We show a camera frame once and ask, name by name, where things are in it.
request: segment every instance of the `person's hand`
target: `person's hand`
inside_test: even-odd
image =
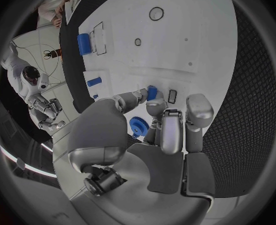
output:
[[[62,23],[62,20],[61,18],[53,18],[51,20],[52,24],[55,26],[56,29],[60,28],[61,27],[61,23]]]
[[[60,5],[55,9],[55,13],[58,15],[62,15],[65,7],[65,1],[62,1]]]

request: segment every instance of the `blue object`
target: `blue object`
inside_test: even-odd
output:
[[[157,88],[155,86],[148,86],[147,93],[147,101],[153,100],[157,96]]]
[[[90,37],[88,33],[82,33],[77,36],[77,44],[79,49],[79,54],[81,56],[86,54],[91,54]]]
[[[133,139],[137,139],[139,136],[145,136],[150,128],[148,123],[138,116],[132,117],[129,125],[134,133],[132,135]]]
[[[100,77],[97,77],[97,78],[87,81],[88,87],[92,87],[96,84],[101,84],[101,83],[102,83],[102,79]]]

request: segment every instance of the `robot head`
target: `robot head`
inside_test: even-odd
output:
[[[33,84],[34,86],[37,85],[38,78],[40,77],[38,69],[33,66],[26,66],[22,70],[22,75],[30,84]]]

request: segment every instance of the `dark mesh surface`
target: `dark mesh surface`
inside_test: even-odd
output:
[[[82,22],[107,0],[82,0],[60,31],[63,70],[80,112],[90,98],[84,82],[85,66],[77,35]],[[204,136],[216,181],[216,197],[246,194],[262,171],[276,132],[276,80],[265,46],[249,19],[235,6],[238,50],[224,102]],[[138,142],[128,135],[128,147]]]
[[[223,104],[205,134],[216,197],[245,195],[262,171],[276,133],[276,78],[258,32],[235,5],[238,49]]]

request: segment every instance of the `small blue cylinder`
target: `small blue cylinder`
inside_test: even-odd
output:
[[[92,87],[92,86],[94,86],[96,84],[100,84],[100,83],[102,83],[102,79],[100,77],[97,77],[97,78],[87,81],[88,87]]]
[[[77,36],[77,44],[79,49],[79,54],[81,56],[86,54],[91,54],[90,38],[88,33],[82,33]]]
[[[155,86],[147,87],[147,101],[155,99],[157,96],[157,88]]]

